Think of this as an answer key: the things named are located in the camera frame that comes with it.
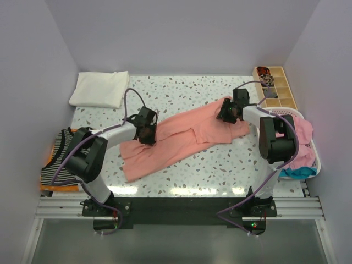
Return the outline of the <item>white laundry basket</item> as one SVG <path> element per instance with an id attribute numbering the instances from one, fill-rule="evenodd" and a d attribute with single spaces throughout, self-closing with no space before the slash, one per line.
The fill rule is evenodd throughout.
<path id="1" fill-rule="evenodd" d="M 297 110 L 289 107 L 267 107 L 266 111 L 279 115 L 291 115 L 299 140 L 299 152 L 296 158 L 280 172 L 282 179 L 305 180 L 315 177 L 321 169 L 320 160 L 313 142 L 314 129 Z"/>

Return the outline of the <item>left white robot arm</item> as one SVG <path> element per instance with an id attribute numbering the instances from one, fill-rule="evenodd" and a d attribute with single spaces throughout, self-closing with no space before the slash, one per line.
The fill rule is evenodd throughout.
<path id="1" fill-rule="evenodd" d="M 114 209 L 114 195 L 100 175 L 106 151 L 131 140 L 154 145 L 157 121 L 157 113 L 143 106 L 137 114 L 126 117 L 122 124 L 102 130 L 80 128 L 74 134 L 62 165 L 94 200 L 94 208 L 100 215 L 110 215 Z"/>

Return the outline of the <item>light pink garment in basket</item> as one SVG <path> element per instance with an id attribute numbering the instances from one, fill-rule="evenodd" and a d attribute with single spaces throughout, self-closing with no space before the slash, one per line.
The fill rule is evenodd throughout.
<path id="1" fill-rule="evenodd" d="M 295 159 L 283 169 L 299 169 L 301 167 L 312 167 L 316 155 L 313 149 L 308 147 L 312 140 L 313 127 L 310 122 L 297 116 L 293 116 L 295 131 L 298 136 L 299 151 Z"/>

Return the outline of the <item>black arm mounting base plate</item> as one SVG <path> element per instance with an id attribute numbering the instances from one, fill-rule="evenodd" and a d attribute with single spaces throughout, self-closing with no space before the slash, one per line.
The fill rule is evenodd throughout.
<path id="1" fill-rule="evenodd" d="M 109 206 L 92 199 L 80 203 L 82 215 L 92 217 L 94 230 L 132 229 L 135 225 L 243 226 L 256 234 L 266 229 L 266 219 L 277 217 L 272 197 L 241 198 L 115 198 Z"/>

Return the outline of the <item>blue garment in basket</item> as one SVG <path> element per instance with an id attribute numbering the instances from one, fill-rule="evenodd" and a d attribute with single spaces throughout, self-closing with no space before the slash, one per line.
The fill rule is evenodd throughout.
<path id="1" fill-rule="evenodd" d="M 301 167 L 299 169 L 282 169 L 280 172 L 280 178 L 288 178 L 294 180 L 304 180 L 309 178 L 310 176 L 316 176 L 317 169 L 312 167 Z"/>

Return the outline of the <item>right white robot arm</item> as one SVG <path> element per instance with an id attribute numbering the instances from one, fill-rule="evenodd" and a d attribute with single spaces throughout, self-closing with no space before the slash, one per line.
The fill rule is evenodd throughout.
<path id="1" fill-rule="evenodd" d="M 235 124 L 246 121 L 258 130 L 258 149 L 265 161 L 263 172 L 248 193 L 245 210 L 258 216 L 265 204 L 261 199 L 273 196 L 274 186 L 284 166 L 298 154 L 299 142 L 291 115 L 279 115 L 250 103 L 247 89 L 234 89 L 233 97 L 225 99 L 217 119 Z"/>

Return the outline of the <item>wooden compartment organizer box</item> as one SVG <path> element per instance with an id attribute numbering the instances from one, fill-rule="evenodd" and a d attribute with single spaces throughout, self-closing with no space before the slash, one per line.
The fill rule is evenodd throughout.
<path id="1" fill-rule="evenodd" d="M 268 95 L 268 97 L 261 103 L 261 107 L 288 107 L 297 109 L 294 96 L 290 89 L 286 74 L 281 66 L 262 66 L 268 67 L 274 77 L 274 87 L 269 89 L 265 84 L 255 83 L 256 91 L 259 101 Z M 254 80 L 260 81 L 256 70 L 252 71 Z"/>

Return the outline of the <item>folded white t shirt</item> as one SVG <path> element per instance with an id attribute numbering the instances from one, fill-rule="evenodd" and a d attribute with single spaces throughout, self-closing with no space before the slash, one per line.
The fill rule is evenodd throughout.
<path id="1" fill-rule="evenodd" d="M 119 108 L 129 85 L 129 72 L 80 72 L 69 99 L 75 107 Z"/>

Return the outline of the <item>rolled dark socks in organizer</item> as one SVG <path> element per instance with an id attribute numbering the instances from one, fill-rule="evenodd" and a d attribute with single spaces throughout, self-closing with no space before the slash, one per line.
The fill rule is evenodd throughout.
<path id="1" fill-rule="evenodd" d="M 259 66 L 256 68 L 259 80 L 270 87 L 274 87 L 274 77 L 268 67 Z"/>

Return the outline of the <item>salmon pink t shirt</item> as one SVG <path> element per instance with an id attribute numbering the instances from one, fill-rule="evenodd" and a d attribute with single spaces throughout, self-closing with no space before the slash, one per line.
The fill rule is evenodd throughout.
<path id="1" fill-rule="evenodd" d="M 127 182 L 134 182 L 165 169 L 197 152 L 218 144 L 231 144 L 249 134 L 245 121 L 226 123 L 216 118 L 224 98 L 207 105 L 173 115 L 159 123 L 156 143 L 152 146 L 137 140 L 120 144 Z"/>

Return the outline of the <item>aluminium rail frame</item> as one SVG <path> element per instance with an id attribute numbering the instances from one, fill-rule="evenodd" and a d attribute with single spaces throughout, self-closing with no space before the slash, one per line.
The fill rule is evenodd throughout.
<path id="1" fill-rule="evenodd" d="M 74 219 L 82 217 L 80 205 L 85 196 L 41 197 L 37 206 L 38 218 Z M 275 197 L 279 219 L 289 220 L 322 220 L 325 219 L 319 198 L 312 197 Z"/>

